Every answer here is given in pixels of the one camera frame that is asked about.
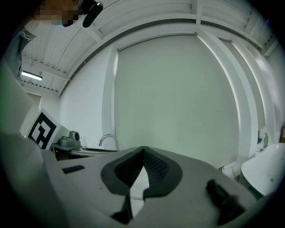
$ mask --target faucet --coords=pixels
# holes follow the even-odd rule
[[[113,134],[106,134],[106,135],[103,135],[100,140],[99,140],[99,146],[101,147],[102,146],[102,143],[103,143],[103,140],[106,139],[107,137],[112,137],[113,139],[115,139],[115,142],[116,142],[116,147],[117,147],[117,150],[119,151],[119,142],[116,138],[116,136],[114,136]]]

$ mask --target green bottle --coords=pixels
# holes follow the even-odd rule
[[[263,148],[266,148],[268,145],[268,135],[267,133],[265,133],[265,137],[264,137],[264,140],[263,140]]]

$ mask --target gray device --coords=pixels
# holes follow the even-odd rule
[[[81,146],[79,139],[79,133],[76,131],[71,131],[69,133],[69,137],[62,136],[62,138],[59,140],[59,144],[65,147]]]

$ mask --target ceiling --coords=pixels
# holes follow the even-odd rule
[[[23,70],[41,75],[42,81],[22,76],[25,86],[60,95],[74,64],[99,41],[134,21],[151,16],[187,18],[214,23],[240,34],[266,50],[275,39],[259,12],[245,0],[101,0],[103,11],[89,28],[79,21],[67,28],[38,24],[37,37],[23,51]]]

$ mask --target white wall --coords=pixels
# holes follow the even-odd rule
[[[265,79],[265,83],[270,91],[275,119],[273,142],[277,143],[280,137],[281,126],[285,121],[284,98],[282,97],[282,91],[285,86],[284,81],[282,80],[282,65],[284,64],[284,57],[279,53],[280,55],[275,57],[273,56],[274,58],[269,62],[267,58],[265,58],[260,51],[252,45],[246,45],[246,47],[258,64]]]
[[[111,48],[101,50],[74,77],[60,102],[59,121],[85,136],[88,147],[98,147],[102,137],[102,100]]]
[[[117,49],[121,49],[121,48],[128,46],[130,44],[135,44],[138,41],[148,39],[150,37],[159,37],[159,36],[164,36],[164,35],[168,35],[168,34],[195,33],[198,31],[199,28],[200,29],[207,29],[214,36],[224,38],[227,40],[240,39],[240,37],[230,33],[229,31],[226,31],[226,30],[223,30],[220,28],[216,28],[216,27],[212,27],[212,26],[208,26],[208,25],[196,25],[196,24],[191,24],[191,23],[176,23],[175,26],[173,26],[173,24],[161,24],[161,25],[152,26],[149,28],[144,28],[144,29],[138,30],[134,33],[128,34],[128,35],[116,40],[114,43],[112,43],[108,46],[108,49],[110,49],[109,54],[103,54],[106,52],[106,49],[104,49],[100,53],[98,53],[96,56],[94,56],[93,59],[90,60],[87,63],[87,65],[84,66],[81,69],[81,71],[78,73],[78,75],[73,79],[73,81],[70,83],[70,85],[68,86],[68,88],[65,90],[65,92],[62,95],[62,97],[65,97],[65,98],[61,101],[60,121],[62,121],[62,123],[65,123],[67,128],[70,128],[69,126],[71,126],[71,127],[75,126],[79,132],[81,131],[81,132],[85,132],[88,134],[90,133],[92,135],[92,137],[90,137],[88,140],[90,140],[91,144],[89,144],[88,146],[89,147],[97,147],[98,139],[103,134],[107,134],[107,133],[114,134],[114,129],[112,128],[112,125],[114,125],[114,122],[113,122],[113,119],[109,116],[110,110],[111,110],[111,112],[114,111],[114,110],[112,110],[112,103],[114,103],[114,101],[110,98],[109,94],[107,96],[108,98],[105,99],[106,93],[102,92],[101,88],[104,87],[104,91],[105,91],[105,89],[108,89],[109,91],[114,92],[112,90],[114,88],[114,86],[110,82],[110,79],[114,78],[114,76],[115,76],[115,72],[113,72],[114,63],[115,63],[114,55],[116,55],[118,53],[118,52],[116,52]],[[250,44],[243,39],[240,39],[240,40],[242,40],[242,43],[244,43],[244,45],[248,48],[248,45],[250,45]],[[103,41],[99,42],[98,45],[94,46],[88,53],[86,53],[85,56],[82,57],[81,60],[83,61],[84,59],[86,59],[86,57],[88,57],[93,51],[95,51],[100,45],[102,45],[102,43],[103,43]],[[253,55],[252,60],[256,63],[258,62],[258,59],[256,58],[255,55]],[[91,77],[84,75],[86,67],[88,67],[88,69],[89,69],[87,72],[91,72],[92,75],[96,72],[100,72],[100,76],[97,75],[97,77],[100,77],[100,80],[99,80],[100,82],[97,82],[96,85],[94,85],[94,83],[93,83],[94,78],[91,78]],[[253,68],[258,69],[263,74],[262,76],[260,76],[260,74],[254,75],[254,77],[264,78],[264,80],[265,80],[264,85],[260,85],[259,82],[257,82],[259,87],[264,86],[264,88],[266,89],[266,90],[264,89],[261,91],[261,97],[262,97],[262,100],[264,103],[264,101],[265,101],[264,98],[268,97],[268,94],[269,94],[268,90],[272,90],[272,88],[274,89],[276,87],[273,84],[272,84],[272,86],[267,85],[268,80],[267,80],[265,73],[264,73],[265,69],[262,69],[262,66],[259,63],[257,63]],[[81,94],[87,94],[86,91],[82,92],[80,89],[80,85],[82,85],[82,84],[85,85],[86,83],[91,83],[93,85],[93,88],[96,90],[96,92],[93,92],[93,93],[96,93],[97,96],[94,98],[94,100],[92,102],[85,101],[85,99],[90,100],[89,98],[83,99],[83,98],[78,98],[74,94],[72,95],[72,93],[76,93],[78,91],[80,91]],[[102,104],[101,92],[103,93],[103,100],[106,100],[106,103],[104,101],[103,104]],[[264,106],[265,106],[265,118],[266,118],[267,127],[271,128],[271,131],[273,132],[274,127],[272,127],[271,125],[278,125],[279,126],[279,122],[280,122],[280,121],[279,122],[275,121],[273,110],[276,108],[276,105],[278,105],[280,102],[275,101],[275,98],[277,98],[278,96],[272,95],[271,91],[270,91],[270,97],[273,97],[273,98],[267,99],[266,101],[268,101],[268,102],[266,104],[264,104]],[[74,104],[74,102],[72,100],[74,100],[74,101],[79,100],[80,101],[80,103],[78,104],[78,107]],[[88,109],[88,111],[83,110],[84,114],[82,114],[82,112],[76,110],[76,109],[78,109],[78,110],[82,109],[82,106],[85,106]],[[88,116],[86,114],[86,112],[91,113],[91,116],[95,116],[96,118],[91,119],[90,116]],[[82,116],[86,117],[88,120],[83,119],[81,121],[78,121],[78,118],[82,118]],[[94,129],[93,126],[92,127],[88,126],[88,125],[86,125],[85,122],[92,123],[94,126],[97,126],[97,127]],[[251,136],[251,138],[253,140],[252,142],[255,143],[257,136],[256,137]]]
[[[278,92],[283,104],[281,108],[283,108],[283,113],[285,113],[285,50],[283,47],[278,45],[276,50],[267,57],[267,61],[273,70]]]
[[[28,93],[40,95],[40,110],[41,108],[44,108],[56,121],[59,121],[60,98],[58,96],[43,92],[41,90],[35,90],[26,86],[23,87],[23,90]]]
[[[161,37],[119,52],[115,115],[122,150],[156,147],[215,167],[237,159],[233,90],[197,36]]]
[[[20,134],[32,99],[16,82],[9,66],[0,61],[0,133]]]
[[[39,113],[40,103],[41,103],[41,96],[30,94],[30,93],[27,93],[27,94],[33,100],[33,106],[31,107],[30,111],[26,115],[26,118],[20,129],[22,136],[28,136],[29,130],[32,127],[32,124]]]
[[[269,143],[273,143],[275,135],[275,113],[274,105],[271,92],[269,90],[267,81],[265,79],[265,71],[260,68],[260,65],[257,63],[255,55],[253,55],[247,45],[244,44],[240,38],[234,38],[233,45],[245,59],[248,64],[251,72],[253,73],[254,79],[258,85],[258,89],[262,99],[262,105],[265,112],[265,127],[260,129],[260,137],[263,138],[265,133],[269,136]]]
[[[254,78],[254,75],[249,68],[248,64],[246,63],[245,59],[242,57],[242,55],[239,53],[237,48],[231,43],[227,41],[222,41],[224,45],[231,51],[231,53],[234,55],[236,60],[239,62],[240,66],[242,67],[248,82],[250,84],[250,88],[252,90],[254,101],[256,104],[257,109],[257,117],[258,117],[258,129],[262,129],[265,126],[265,114],[264,114],[264,108],[263,103],[260,95],[260,90],[258,88],[257,82]]]
[[[220,39],[207,29],[199,29],[198,37],[215,55],[231,84],[239,118],[236,162],[242,164],[254,156],[257,145],[257,110],[250,84],[241,65]]]

